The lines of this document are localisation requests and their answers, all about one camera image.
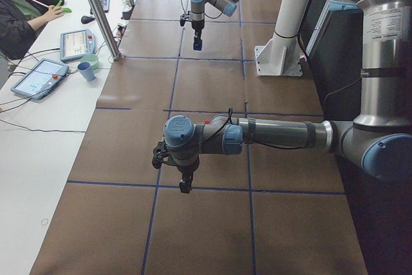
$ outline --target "computer mouse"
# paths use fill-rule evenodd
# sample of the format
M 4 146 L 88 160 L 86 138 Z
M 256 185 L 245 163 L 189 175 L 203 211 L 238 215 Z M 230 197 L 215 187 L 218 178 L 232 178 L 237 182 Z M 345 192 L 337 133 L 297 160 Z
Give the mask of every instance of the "computer mouse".
M 92 17 L 92 16 L 83 15 L 82 19 L 81 19 L 81 22 L 82 22 L 82 24 L 87 24 L 87 23 L 90 23 L 91 21 L 94 21 L 94 20 L 95 20 L 95 18 Z

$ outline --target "tablet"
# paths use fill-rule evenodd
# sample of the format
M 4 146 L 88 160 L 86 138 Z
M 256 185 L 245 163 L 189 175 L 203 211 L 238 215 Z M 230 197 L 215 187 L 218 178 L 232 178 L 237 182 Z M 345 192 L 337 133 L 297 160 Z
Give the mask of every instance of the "tablet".
M 11 91 L 35 100 L 42 99 L 60 83 L 68 70 L 67 64 L 42 59 L 11 88 Z
M 89 29 L 65 32 L 60 35 L 60 60 L 75 61 L 95 52 L 95 36 Z

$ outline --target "black jacket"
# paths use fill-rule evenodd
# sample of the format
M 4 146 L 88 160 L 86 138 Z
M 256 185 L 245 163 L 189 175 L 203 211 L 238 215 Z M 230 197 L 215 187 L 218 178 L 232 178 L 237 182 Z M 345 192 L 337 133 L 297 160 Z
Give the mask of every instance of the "black jacket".
M 47 8 L 30 0 L 25 0 L 40 13 Z M 38 0 L 45 5 L 56 5 L 59 0 Z M 27 23 L 27 18 L 9 0 L 0 0 L 0 50 L 9 59 L 21 59 L 36 40 L 33 28 Z

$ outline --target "metal pole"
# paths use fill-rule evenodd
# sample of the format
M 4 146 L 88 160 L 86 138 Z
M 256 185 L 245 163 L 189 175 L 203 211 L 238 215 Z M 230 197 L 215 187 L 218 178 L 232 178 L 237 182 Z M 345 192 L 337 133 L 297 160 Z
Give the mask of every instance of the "metal pole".
M 98 27 L 103 34 L 104 40 L 108 45 L 111 55 L 113 56 L 113 60 L 117 60 L 120 57 L 120 52 L 117 48 L 117 43 L 113 38 L 113 34 L 111 33 L 111 29 L 109 26 L 108 19 L 106 19 L 106 15 L 100 5 L 98 0 L 88 0 L 91 8 L 93 9 L 93 14 L 95 15 Z

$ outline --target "white desk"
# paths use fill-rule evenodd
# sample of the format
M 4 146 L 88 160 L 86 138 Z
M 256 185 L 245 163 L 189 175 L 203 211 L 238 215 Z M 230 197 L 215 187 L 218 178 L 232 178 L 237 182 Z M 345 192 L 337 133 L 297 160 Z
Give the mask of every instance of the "white desk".
M 66 0 L 65 6 L 73 13 L 48 23 L 30 53 L 58 48 L 60 33 L 84 28 L 95 34 L 97 47 L 103 44 L 96 21 L 86 25 L 80 22 L 89 12 L 88 1 Z M 122 8 L 121 0 L 111 0 L 106 17 L 112 29 L 121 21 Z M 35 55 L 38 59 L 59 60 L 58 51 Z M 100 66 L 95 80 L 88 82 L 79 73 L 70 75 L 46 98 L 0 113 L 0 119 L 31 129 L 85 131 L 113 61 L 107 47 L 103 47 L 98 56 Z M 21 66 L 31 68 L 36 62 L 28 57 Z M 71 70 L 78 63 L 70 63 Z M 0 104 L 19 98 L 10 87 L 20 78 L 17 75 L 9 78 L 0 90 Z M 1 108 L 12 108 L 24 101 Z M 83 133 L 31 132 L 0 122 L 0 274 L 29 273 L 83 136 Z

